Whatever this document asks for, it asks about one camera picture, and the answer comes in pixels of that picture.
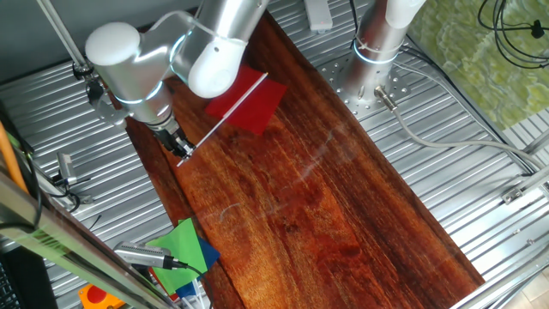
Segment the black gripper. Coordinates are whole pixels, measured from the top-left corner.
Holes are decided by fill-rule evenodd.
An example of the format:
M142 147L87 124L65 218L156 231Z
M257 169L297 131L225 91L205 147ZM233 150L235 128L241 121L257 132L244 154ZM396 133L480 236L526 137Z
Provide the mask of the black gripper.
M185 138L183 130L177 123L153 126L152 131L165 149L178 156L181 161L187 161L196 149L196 145Z

